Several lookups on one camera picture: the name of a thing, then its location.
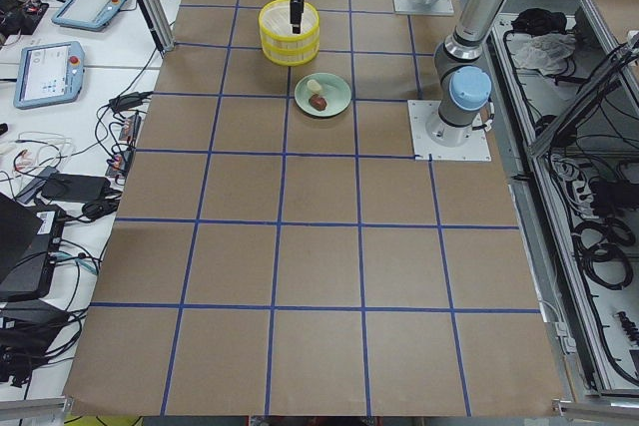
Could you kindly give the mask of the yellow steamer top layer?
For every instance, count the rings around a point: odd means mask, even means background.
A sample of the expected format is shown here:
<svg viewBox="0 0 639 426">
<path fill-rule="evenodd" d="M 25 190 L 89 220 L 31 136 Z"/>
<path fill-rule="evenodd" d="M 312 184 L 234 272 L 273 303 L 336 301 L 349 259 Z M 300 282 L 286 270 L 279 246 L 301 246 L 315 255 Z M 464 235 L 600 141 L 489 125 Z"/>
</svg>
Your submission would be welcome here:
<svg viewBox="0 0 639 426">
<path fill-rule="evenodd" d="M 260 11 L 259 29 L 261 41 L 278 48 L 301 48 L 313 44 L 320 37 L 320 15 L 317 9 L 306 2 L 300 31 L 294 32 L 291 24 L 289 0 L 274 0 L 266 4 Z"/>
</svg>

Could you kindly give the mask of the yellow steamer layer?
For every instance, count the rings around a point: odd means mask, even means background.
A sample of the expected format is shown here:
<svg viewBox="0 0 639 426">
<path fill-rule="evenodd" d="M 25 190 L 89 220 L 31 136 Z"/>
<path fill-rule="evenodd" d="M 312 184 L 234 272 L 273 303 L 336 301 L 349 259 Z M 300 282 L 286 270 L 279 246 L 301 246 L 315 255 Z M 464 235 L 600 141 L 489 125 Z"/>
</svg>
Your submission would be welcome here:
<svg viewBox="0 0 639 426">
<path fill-rule="evenodd" d="M 285 44 L 283 47 L 278 47 L 269 42 L 262 44 L 262 51 L 266 58 L 277 65 L 285 67 L 307 64 L 315 58 L 319 49 L 319 41 L 313 41 L 301 47 L 294 47 L 293 44 Z"/>
<path fill-rule="evenodd" d="M 278 48 L 301 48 L 313 44 L 320 37 L 320 15 L 317 9 L 306 2 L 300 31 L 294 32 L 291 24 L 289 0 L 274 0 L 266 4 L 260 11 L 259 29 L 261 41 Z"/>
</svg>

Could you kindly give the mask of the white bun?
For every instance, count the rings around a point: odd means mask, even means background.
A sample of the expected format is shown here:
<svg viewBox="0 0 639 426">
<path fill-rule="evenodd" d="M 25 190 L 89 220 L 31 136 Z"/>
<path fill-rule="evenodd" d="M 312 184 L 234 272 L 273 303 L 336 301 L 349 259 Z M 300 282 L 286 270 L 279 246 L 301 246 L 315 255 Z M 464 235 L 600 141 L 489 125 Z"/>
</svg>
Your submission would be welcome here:
<svg viewBox="0 0 639 426">
<path fill-rule="evenodd" d="M 321 95 L 322 94 L 322 85 L 315 78 L 311 78 L 307 80 L 306 87 L 313 95 Z"/>
</svg>

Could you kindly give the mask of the brown bun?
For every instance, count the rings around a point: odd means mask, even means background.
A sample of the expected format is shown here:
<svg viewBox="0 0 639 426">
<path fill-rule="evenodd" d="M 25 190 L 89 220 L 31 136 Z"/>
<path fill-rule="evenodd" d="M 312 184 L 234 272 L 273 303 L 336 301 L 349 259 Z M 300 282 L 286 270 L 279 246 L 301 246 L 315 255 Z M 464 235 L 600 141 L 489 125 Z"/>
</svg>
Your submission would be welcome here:
<svg viewBox="0 0 639 426">
<path fill-rule="evenodd" d="M 316 109 L 317 111 L 324 111 L 326 106 L 327 106 L 327 101 L 326 99 L 319 95 L 319 94 L 313 94 L 310 98 L 309 98 L 309 104 L 311 107 L 313 107 L 314 109 Z"/>
</svg>

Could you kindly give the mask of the yellow steamer bottom layer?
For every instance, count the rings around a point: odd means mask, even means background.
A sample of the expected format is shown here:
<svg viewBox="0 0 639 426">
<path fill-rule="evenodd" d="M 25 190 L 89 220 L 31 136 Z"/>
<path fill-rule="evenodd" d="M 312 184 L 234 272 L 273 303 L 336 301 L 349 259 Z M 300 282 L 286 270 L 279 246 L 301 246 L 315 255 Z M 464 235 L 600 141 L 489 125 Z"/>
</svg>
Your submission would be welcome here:
<svg viewBox="0 0 639 426">
<path fill-rule="evenodd" d="M 278 47 L 269 42 L 262 44 L 262 51 L 266 58 L 277 65 L 285 67 L 307 64 L 315 58 L 319 49 L 319 41 L 313 41 L 301 47 L 294 47 L 293 44 L 285 44 L 283 47 Z"/>
</svg>

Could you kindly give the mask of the green plate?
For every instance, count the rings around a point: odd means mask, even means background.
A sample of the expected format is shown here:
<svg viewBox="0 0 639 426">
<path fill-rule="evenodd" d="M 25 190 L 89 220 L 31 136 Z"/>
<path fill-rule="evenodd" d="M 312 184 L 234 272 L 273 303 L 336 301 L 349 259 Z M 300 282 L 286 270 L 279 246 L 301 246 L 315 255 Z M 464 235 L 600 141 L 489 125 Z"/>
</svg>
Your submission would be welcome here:
<svg viewBox="0 0 639 426">
<path fill-rule="evenodd" d="M 320 112 L 309 104 L 309 98 L 313 95 L 306 87 L 307 80 L 315 78 L 322 85 L 322 94 L 327 106 Z M 295 87 L 295 101 L 298 107 L 306 114 L 317 118 L 334 117 L 349 106 L 351 102 L 351 90 L 349 84 L 342 78 L 330 73 L 313 73 L 303 77 Z"/>
</svg>

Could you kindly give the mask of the far teach pendant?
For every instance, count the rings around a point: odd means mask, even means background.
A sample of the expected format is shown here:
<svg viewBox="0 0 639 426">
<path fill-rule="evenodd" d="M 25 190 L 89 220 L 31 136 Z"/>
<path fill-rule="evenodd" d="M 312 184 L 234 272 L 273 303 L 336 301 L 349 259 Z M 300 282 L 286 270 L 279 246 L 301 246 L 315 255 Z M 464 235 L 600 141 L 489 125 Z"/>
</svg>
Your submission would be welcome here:
<svg viewBox="0 0 639 426">
<path fill-rule="evenodd" d="M 66 0 L 53 15 L 55 25 L 87 31 L 103 30 L 128 0 Z"/>
</svg>

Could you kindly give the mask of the teach pendant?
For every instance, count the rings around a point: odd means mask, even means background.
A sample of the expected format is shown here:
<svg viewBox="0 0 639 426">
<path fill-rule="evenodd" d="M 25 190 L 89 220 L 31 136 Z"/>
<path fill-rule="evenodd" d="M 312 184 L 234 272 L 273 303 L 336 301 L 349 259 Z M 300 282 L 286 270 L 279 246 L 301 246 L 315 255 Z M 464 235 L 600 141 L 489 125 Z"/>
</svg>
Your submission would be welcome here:
<svg viewBox="0 0 639 426">
<path fill-rule="evenodd" d="M 28 110 L 74 102 L 83 87 L 85 52 L 77 41 L 21 51 L 13 105 Z"/>
<path fill-rule="evenodd" d="M 103 30 L 128 0 L 66 0 L 53 15 L 55 25 L 87 31 Z"/>
</svg>

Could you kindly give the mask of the near teach pendant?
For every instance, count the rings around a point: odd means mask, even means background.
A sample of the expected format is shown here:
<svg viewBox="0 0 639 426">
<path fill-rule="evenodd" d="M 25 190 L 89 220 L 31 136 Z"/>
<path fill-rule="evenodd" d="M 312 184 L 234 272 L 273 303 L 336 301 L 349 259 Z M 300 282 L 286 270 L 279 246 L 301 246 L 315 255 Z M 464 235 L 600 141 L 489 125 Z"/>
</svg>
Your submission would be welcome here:
<svg viewBox="0 0 639 426">
<path fill-rule="evenodd" d="M 77 41 L 21 51 L 13 105 L 28 110 L 74 102 L 83 87 L 85 52 Z"/>
</svg>

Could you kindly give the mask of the white crumpled cloth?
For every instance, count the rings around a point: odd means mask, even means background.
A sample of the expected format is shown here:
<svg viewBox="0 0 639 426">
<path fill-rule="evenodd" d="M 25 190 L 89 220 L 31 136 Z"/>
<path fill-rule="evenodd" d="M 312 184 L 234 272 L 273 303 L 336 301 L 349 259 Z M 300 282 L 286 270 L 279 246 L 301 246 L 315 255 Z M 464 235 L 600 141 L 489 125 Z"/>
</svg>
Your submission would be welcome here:
<svg viewBox="0 0 639 426">
<path fill-rule="evenodd" d="M 558 75 L 567 68 L 576 46 L 572 35 L 549 33 L 526 40 L 512 59 L 518 69 L 537 70 L 544 76 Z"/>
</svg>

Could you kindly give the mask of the black power adapter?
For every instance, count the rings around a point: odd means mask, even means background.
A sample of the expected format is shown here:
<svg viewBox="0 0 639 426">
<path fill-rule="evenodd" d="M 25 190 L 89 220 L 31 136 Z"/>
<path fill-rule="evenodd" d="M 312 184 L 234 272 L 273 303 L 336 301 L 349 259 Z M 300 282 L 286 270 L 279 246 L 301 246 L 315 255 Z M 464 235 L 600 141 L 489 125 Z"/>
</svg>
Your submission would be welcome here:
<svg viewBox="0 0 639 426">
<path fill-rule="evenodd" d="M 109 187 L 104 177 L 54 173 L 42 187 L 41 196 L 51 201 L 86 203 L 102 198 Z"/>
</svg>

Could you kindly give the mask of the black laptop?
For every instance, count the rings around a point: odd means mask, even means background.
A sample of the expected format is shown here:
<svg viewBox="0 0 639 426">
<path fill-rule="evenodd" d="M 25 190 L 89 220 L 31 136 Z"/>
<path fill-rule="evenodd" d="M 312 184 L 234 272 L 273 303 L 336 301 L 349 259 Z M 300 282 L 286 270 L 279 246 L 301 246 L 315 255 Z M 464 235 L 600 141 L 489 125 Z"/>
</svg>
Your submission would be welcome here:
<svg viewBox="0 0 639 426">
<path fill-rule="evenodd" d="M 55 205 L 24 207 L 1 195 L 1 301 L 49 293 L 65 212 Z"/>
</svg>

